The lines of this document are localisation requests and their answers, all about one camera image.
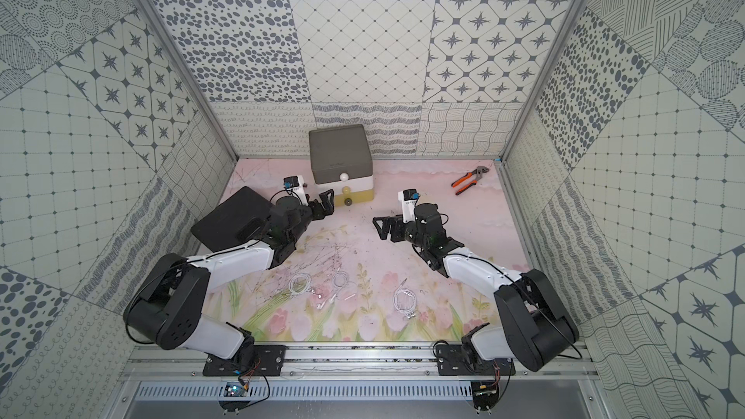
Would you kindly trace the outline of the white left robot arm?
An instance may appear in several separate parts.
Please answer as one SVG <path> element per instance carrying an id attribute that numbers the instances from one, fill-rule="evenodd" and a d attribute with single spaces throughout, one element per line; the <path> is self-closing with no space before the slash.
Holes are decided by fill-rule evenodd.
<path id="1" fill-rule="evenodd" d="M 192 229 L 209 253 L 162 256 L 123 313 L 140 345 L 188 348 L 236 365 L 252 357 L 249 331 L 203 313 L 207 296 L 246 275 L 279 267 L 295 251 L 308 225 L 335 211 L 335 193 L 311 200 L 287 187 L 267 200 L 244 187 Z"/>

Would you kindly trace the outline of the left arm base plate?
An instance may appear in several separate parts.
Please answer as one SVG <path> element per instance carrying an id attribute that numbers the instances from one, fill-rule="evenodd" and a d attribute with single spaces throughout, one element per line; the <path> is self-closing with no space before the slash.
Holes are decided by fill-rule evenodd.
<path id="1" fill-rule="evenodd" d="M 286 345 L 252 345 L 229 360 L 208 355 L 202 374 L 207 377 L 280 376 L 286 351 Z"/>

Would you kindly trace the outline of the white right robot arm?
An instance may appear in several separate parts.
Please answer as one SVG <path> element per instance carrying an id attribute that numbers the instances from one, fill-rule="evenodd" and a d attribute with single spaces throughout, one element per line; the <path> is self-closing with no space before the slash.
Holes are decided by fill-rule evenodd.
<path id="1" fill-rule="evenodd" d="M 448 236 L 437 205 L 405 201 L 400 215 L 372 224 L 383 241 L 408 242 L 431 270 L 494 300 L 500 325 L 481 324 L 461 339 L 463 362 L 473 372 L 500 359 L 538 372 L 577 343 L 577 326 L 543 272 L 520 273 L 478 256 Z"/>

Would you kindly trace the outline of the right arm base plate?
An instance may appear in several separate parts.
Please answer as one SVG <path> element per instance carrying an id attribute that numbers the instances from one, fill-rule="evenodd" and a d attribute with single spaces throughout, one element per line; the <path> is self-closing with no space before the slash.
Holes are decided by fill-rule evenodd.
<path id="1" fill-rule="evenodd" d="M 440 376 L 512 376 L 514 356 L 502 327 L 477 326 L 459 343 L 436 341 L 432 353 Z"/>

